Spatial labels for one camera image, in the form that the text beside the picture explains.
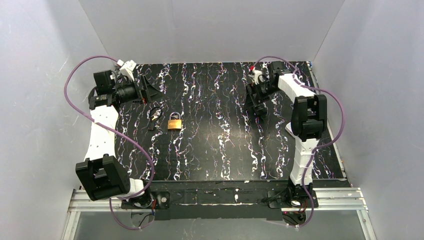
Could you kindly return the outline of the brass padlock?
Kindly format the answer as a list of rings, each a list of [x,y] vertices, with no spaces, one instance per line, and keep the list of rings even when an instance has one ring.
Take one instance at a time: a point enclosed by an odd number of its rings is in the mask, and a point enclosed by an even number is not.
[[[167,129],[169,131],[180,131],[183,128],[183,121],[179,112],[172,112],[169,115]]]

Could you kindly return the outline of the black key fob with lanyard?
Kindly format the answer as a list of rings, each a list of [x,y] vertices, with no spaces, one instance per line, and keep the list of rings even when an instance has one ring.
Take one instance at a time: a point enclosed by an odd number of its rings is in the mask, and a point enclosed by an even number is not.
[[[157,121],[162,116],[163,111],[161,107],[153,107],[149,111],[149,123],[148,123],[148,130],[154,131],[156,128]]]

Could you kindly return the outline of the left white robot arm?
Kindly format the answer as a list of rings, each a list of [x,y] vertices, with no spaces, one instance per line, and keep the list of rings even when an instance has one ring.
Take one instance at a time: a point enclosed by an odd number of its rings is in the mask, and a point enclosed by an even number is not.
[[[88,96],[90,117],[93,119],[87,153],[75,166],[88,197],[92,201],[111,197],[138,198],[145,192],[141,179],[133,179],[116,157],[115,142],[119,107],[128,102],[150,103],[163,94],[152,86],[136,69],[132,73],[112,70],[93,75],[96,86]]]

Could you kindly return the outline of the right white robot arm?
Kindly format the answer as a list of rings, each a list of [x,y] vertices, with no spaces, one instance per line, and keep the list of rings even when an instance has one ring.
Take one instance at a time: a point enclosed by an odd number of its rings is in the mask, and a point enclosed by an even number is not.
[[[305,198],[313,190],[313,150],[327,129],[327,97],[301,83],[295,72],[284,71],[280,61],[268,65],[268,76],[254,65],[249,68],[248,76],[252,82],[245,86],[244,107],[253,110],[257,117],[267,116],[265,102],[278,91],[284,92],[293,103],[291,120],[285,127],[295,139],[294,164],[286,194]]]

